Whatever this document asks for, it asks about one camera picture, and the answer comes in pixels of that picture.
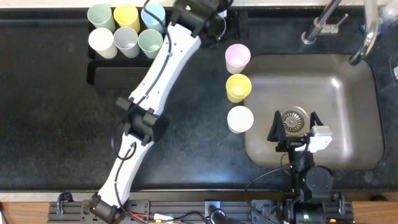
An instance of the white cup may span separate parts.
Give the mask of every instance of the white cup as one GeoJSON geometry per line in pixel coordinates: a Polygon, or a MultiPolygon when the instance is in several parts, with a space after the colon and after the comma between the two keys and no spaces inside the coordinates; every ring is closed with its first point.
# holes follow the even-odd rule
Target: white cup
{"type": "Polygon", "coordinates": [[[88,44],[104,58],[114,58],[118,49],[113,43],[113,34],[107,28],[97,28],[88,36],[88,44]]]}
{"type": "Polygon", "coordinates": [[[95,4],[88,9],[88,20],[96,28],[107,28],[113,32],[116,28],[111,8],[106,4],[95,4]]]}
{"type": "Polygon", "coordinates": [[[243,44],[233,44],[226,49],[226,69],[231,74],[238,74],[243,71],[250,61],[250,50],[243,44]]]}
{"type": "Polygon", "coordinates": [[[113,42],[128,58],[137,57],[139,54],[138,34],[133,28],[118,28],[113,34],[113,42]]]}
{"type": "Polygon", "coordinates": [[[147,29],[139,34],[138,45],[148,58],[156,58],[162,44],[162,34],[156,30],[147,29]]]}
{"type": "MultiPolygon", "coordinates": [[[[163,6],[161,6],[160,4],[153,4],[153,5],[147,6],[146,9],[149,12],[153,13],[153,15],[158,17],[163,22],[163,24],[166,23],[166,12],[165,12],[163,6]]],[[[161,34],[164,33],[162,25],[159,24],[159,22],[157,22],[157,20],[155,18],[150,16],[144,10],[141,11],[141,18],[142,18],[142,21],[144,21],[145,26],[148,29],[157,30],[161,34]]]]}
{"type": "Polygon", "coordinates": [[[235,134],[243,133],[251,128],[254,116],[251,110],[245,106],[235,106],[227,116],[229,130],[235,134]]]}

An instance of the light blue cup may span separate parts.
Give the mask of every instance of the light blue cup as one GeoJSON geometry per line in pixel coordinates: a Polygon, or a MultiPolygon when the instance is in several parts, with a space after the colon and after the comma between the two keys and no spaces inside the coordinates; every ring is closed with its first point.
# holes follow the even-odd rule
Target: light blue cup
{"type": "MultiPolygon", "coordinates": [[[[153,13],[156,17],[158,17],[165,24],[166,12],[165,12],[163,6],[161,6],[159,4],[153,4],[153,5],[147,6],[147,10],[149,12],[153,13]]],[[[160,32],[161,34],[164,33],[162,25],[159,24],[159,22],[157,22],[157,20],[155,18],[150,16],[144,10],[141,11],[141,18],[144,21],[145,26],[148,29],[154,29],[154,30],[160,32]]]]}

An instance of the black countertop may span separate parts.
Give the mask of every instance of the black countertop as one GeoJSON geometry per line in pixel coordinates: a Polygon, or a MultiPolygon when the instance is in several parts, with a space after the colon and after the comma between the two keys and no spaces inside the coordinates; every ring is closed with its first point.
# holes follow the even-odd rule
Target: black countertop
{"type": "MultiPolygon", "coordinates": [[[[242,189],[270,170],[250,160],[244,134],[232,134],[226,124],[228,111],[236,106],[224,88],[230,76],[224,66],[226,48],[243,43],[252,57],[352,54],[363,41],[358,29],[362,9],[350,9],[338,35],[319,37],[310,46],[300,35],[321,10],[291,11],[256,11],[249,18],[248,39],[229,40],[193,55],[166,102],[170,126],[144,158],[132,190],[242,189]]],[[[83,12],[47,13],[52,19],[26,19],[26,13],[15,12],[0,17],[2,191],[98,190],[113,166],[109,141],[119,116],[114,102],[130,90],[99,92],[87,84],[88,21],[83,12]]],[[[331,21],[345,12],[339,9],[331,21]]],[[[398,66],[397,36],[394,27],[367,57],[375,73],[384,159],[373,169],[334,170],[334,189],[398,189],[398,86],[392,72],[398,66]]],[[[264,190],[290,189],[282,172],[258,184],[264,190]]]]}

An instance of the yellow cup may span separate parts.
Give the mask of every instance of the yellow cup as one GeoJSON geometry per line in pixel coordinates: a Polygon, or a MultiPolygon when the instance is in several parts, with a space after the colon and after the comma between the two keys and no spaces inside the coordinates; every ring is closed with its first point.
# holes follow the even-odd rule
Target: yellow cup
{"type": "Polygon", "coordinates": [[[113,17],[120,27],[130,27],[139,32],[139,17],[137,7],[133,4],[122,4],[113,12],[113,17]]]}
{"type": "Polygon", "coordinates": [[[233,103],[239,103],[251,91],[250,79],[242,74],[231,75],[226,81],[226,96],[233,103]]]}

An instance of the white wall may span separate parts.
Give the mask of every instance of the white wall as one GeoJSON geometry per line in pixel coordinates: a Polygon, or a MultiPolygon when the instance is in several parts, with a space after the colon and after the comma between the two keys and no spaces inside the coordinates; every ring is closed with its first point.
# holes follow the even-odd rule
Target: white wall
{"type": "MultiPolygon", "coordinates": [[[[172,6],[175,0],[151,0],[151,4],[161,3],[172,6]]],[[[2,7],[90,7],[96,3],[106,3],[117,6],[125,2],[142,6],[143,0],[0,0],[2,7]]],[[[234,0],[234,6],[326,6],[330,0],[234,0]]],[[[391,0],[378,0],[379,5],[386,5],[391,0]]],[[[363,0],[342,0],[340,6],[363,5],[363,0]]]]}

